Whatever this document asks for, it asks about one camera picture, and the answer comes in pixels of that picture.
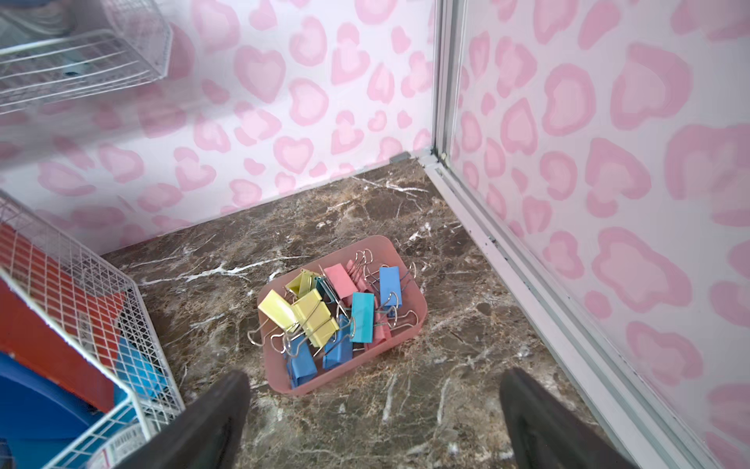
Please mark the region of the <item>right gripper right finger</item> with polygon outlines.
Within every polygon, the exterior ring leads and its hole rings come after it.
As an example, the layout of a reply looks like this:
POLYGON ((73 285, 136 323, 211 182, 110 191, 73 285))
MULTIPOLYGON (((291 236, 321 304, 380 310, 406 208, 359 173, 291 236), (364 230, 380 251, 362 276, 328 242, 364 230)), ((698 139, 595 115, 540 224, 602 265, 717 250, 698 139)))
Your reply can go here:
POLYGON ((499 398, 520 468, 635 466, 522 369, 503 372, 499 398))

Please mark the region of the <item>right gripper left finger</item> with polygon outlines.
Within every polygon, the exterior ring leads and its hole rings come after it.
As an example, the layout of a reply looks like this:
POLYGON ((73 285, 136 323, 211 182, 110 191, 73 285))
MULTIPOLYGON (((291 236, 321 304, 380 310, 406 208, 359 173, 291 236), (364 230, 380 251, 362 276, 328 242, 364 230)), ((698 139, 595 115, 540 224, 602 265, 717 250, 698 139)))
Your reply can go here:
POLYGON ((229 371, 119 468, 232 468, 252 401, 249 378, 229 371))

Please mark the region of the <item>blue binder clip pair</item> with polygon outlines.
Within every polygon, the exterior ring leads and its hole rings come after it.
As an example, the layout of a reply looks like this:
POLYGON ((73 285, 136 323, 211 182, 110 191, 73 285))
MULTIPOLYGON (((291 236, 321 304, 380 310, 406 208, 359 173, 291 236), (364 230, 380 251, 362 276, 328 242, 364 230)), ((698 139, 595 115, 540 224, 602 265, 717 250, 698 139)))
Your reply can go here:
POLYGON ((337 324, 340 329, 320 349, 305 336, 294 339, 287 347, 285 368, 293 389, 313 381, 322 371, 332 371, 353 359, 351 321, 341 316, 337 324))

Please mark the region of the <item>olive yellow binder clip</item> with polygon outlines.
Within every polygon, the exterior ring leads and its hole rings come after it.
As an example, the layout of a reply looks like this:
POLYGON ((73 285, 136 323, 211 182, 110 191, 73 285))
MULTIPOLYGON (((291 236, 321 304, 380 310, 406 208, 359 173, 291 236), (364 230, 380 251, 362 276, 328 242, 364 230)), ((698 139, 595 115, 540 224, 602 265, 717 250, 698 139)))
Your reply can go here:
POLYGON ((302 269, 300 273, 285 285, 285 289, 293 294, 296 298, 301 298, 310 291, 316 289, 316 279, 318 274, 309 270, 302 269))

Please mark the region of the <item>pink binder clip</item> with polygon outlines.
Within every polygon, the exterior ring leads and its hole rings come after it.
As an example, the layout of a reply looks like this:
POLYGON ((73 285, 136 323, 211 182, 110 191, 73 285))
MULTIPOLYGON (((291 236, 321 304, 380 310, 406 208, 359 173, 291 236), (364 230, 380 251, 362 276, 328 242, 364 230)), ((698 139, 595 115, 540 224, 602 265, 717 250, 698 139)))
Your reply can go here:
POLYGON ((359 291, 342 264, 324 268, 323 271, 339 298, 350 298, 359 291))
POLYGON ((345 270, 352 282, 361 293, 375 293, 375 287, 369 281, 368 266, 373 262, 374 256, 368 248, 355 253, 355 258, 347 262, 345 270))
POLYGON ((373 326, 373 340, 365 344, 365 349, 371 350, 389 340, 396 332, 406 328, 414 328, 419 317, 412 310, 406 313, 376 313, 373 326))

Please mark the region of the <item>teal binder clip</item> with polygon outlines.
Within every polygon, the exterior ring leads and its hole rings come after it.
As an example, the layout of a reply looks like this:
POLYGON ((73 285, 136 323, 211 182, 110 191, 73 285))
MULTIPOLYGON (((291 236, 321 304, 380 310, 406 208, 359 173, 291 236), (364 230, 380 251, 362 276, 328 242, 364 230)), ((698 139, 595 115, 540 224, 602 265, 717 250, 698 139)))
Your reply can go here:
POLYGON ((353 295, 352 320, 354 343, 369 344, 374 338, 375 295, 357 292, 353 295))

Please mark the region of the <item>clear pin container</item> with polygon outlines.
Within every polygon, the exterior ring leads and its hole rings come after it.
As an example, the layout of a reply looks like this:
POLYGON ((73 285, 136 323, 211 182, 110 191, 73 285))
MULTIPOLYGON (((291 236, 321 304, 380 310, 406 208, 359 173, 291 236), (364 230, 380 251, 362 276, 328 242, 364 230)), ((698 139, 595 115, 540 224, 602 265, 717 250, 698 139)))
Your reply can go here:
POLYGON ((86 462, 86 469, 111 469, 146 443, 142 426, 133 423, 117 430, 86 462))

